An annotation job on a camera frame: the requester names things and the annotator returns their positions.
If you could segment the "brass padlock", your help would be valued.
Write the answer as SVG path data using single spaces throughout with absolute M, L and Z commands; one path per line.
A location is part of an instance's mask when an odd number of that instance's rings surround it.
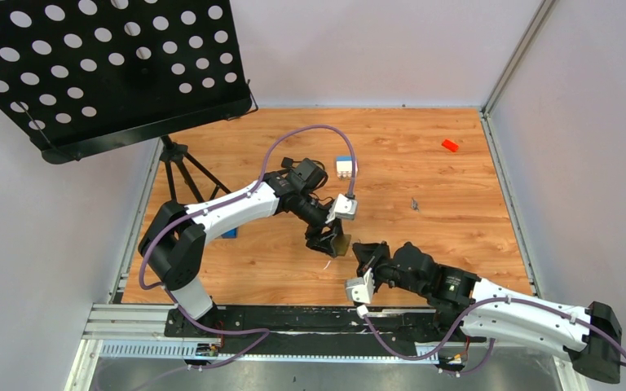
M 338 235 L 335 238 L 333 242 L 333 247 L 335 249 L 337 257 L 344 257 L 347 254 L 348 249 L 350 247 L 350 242 L 351 242 L 351 235 L 349 234 Z

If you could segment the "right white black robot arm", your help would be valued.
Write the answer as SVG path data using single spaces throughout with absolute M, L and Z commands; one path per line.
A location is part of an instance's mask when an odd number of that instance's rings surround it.
M 589 379 L 620 382 L 626 367 L 622 327 L 613 309 L 594 301 L 566 305 L 529 297 L 474 273 L 437 263 L 407 242 L 395 252 L 387 243 L 356 243 L 356 276 L 345 283 L 358 316 L 370 321 L 368 305 L 381 285 L 425 299 L 434 308 L 433 329 L 440 346 L 459 334 L 538 349 L 569 361 Z

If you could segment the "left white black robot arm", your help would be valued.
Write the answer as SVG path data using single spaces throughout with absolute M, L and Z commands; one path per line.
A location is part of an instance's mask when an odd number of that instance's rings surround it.
M 164 203 L 143 238 L 143 268 L 151 268 L 170 298 L 183 308 L 186 326 L 197 336 L 217 326 L 214 302 L 198 274 L 205 246 L 248 222 L 291 213 L 307 224 L 306 246 L 330 257 L 346 253 L 349 237 L 342 219 L 353 218 L 354 197 L 340 194 L 323 202 L 315 196 L 328 180 L 313 160 L 284 160 L 280 170 L 247 187 L 201 204 Z

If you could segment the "white blue toy block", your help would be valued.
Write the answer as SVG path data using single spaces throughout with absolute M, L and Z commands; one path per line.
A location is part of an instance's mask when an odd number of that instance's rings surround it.
M 340 179 L 351 179 L 359 172 L 357 161 L 352 156 L 336 156 L 334 163 Z

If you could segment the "blue small block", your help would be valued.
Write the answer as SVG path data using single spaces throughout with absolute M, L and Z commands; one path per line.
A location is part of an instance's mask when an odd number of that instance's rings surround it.
M 238 228 L 233 228 L 221 235 L 223 239 L 235 239 L 238 236 Z

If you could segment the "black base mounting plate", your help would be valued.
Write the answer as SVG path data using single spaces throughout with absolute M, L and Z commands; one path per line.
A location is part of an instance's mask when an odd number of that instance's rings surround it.
M 394 351 L 417 355 L 417 345 L 438 343 L 449 326 L 431 308 L 373 307 L 372 323 Z M 349 306 L 225 305 L 190 323 L 170 310 L 164 334 L 173 338 L 218 338 L 225 354 L 241 351 L 269 330 L 251 354 L 387 358 L 366 323 Z

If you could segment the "red small block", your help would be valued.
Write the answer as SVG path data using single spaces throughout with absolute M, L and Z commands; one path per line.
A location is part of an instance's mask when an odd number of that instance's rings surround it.
M 444 139 L 441 145 L 447 150 L 449 150 L 450 152 L 457 152 L 460 147 L 457 143 L 453 142 L 450 139 Z

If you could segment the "black tripod stand legs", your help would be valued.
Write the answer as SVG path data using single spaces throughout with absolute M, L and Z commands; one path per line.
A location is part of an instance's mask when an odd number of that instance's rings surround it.
M 174 179 L 174 169 L 179 172 L 180 178 L 184 184 L 187 185 L 193 198 L 197 203 L 204 203 L 208 200 L 215 200 L 218 193 L 230 194 L 231 190 L 220 181 L 210 170 L 203 166 L 202 163 L 195 158 L 186 144 L 176 143 L 169 135 L 160 137 L 162 144 L 161 154 L 159 157 L 160 162 L 164 165 L 168 190 L 170 193 L 170 199 L 178 202 L 177 181 Z M 199 190 L 196 182 L 194 181 L 186 162 L 190 163 L 193 167 L 197 168 L 206 178 L 208 178 L 214 185 L 212 192 L 207 198 L 203 196 Z

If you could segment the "black perforated music stand desk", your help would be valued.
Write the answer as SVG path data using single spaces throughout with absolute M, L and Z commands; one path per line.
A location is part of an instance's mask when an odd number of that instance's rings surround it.
M 0 110 L 49 163 L 252 104 L 228 1 L 0 1 Z

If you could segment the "aluminium frame rails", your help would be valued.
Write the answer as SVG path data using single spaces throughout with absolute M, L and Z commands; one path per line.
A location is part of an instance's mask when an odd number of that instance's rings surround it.
M 355 197 L 355 188 L 349 187 L 342 194 Z M 160 286 L 158 278 L 157 287 L 168 292 Z M 377 341 L 381 343 L 383 349 L 389 353 L 387 358 L 361 358 L 361 357 L 327 357 L 327 356 L 287 356 L 287 355 L 265 355 L 251 354 L 251 349 L 264 341 L 270 332 L 262 330 L 262 335 L 256 341 L 250 343 L 237 353 L 225 354 L 221 352 L 222 342 L 216 337 L 208 338 L 173 338 L 164 334 L 165 321 L 170 310 L 177 309 L 194 326 L 198 320 L 190 319 L 183 308 L 176 304 L 169 296 L 170 303 L 167 305 L 123 305 L 107 304 L 94 305 L 84 330 L 87 339 L 97 340 L 100 343 L 112 342 L 112 355 L 120 357 L 171 357 L 183 360 L 183 369 L 186 371 L 205 371 L 207 369 L 221 367 L 243 358 L 279 358 L 284 360 L 298 361 L 339 361 L 339 362 L 407 362 L 407 363 L 427 363 L 437 367 L 439 371 L 448 373 L 455 377 L 464 376 L 469 373 L 466 367 L 465 358 L 461 354 L 443 356 L 443 349 L 453 347 L 457 343 L 471 345 L 483 342 L 488 349 L 493 349 L 494 343 L 489 343 L 486 338 L 470 339 L 461 332 L 455 332 L 444 346 L 438 343 L 424 343 L 417 345 L 417 355 L 407 356 L 394 351 L 381 338 L 370 321 L 366 323 L 369 330 Z M 213 309 L 225 306 L 214 302 Z M 355 303 L 347 302 L 346 305 L 302 305 L 302 306 L 349 306 L 355 309 Z M 399 308 L 431 308 L 427 301 L 418 295 L 404 291 L 399 288 L 389 288 L 382 285 L 373 295 L 372 303 L 368 305 L 370 313 L 373 307 L 399 307 Z

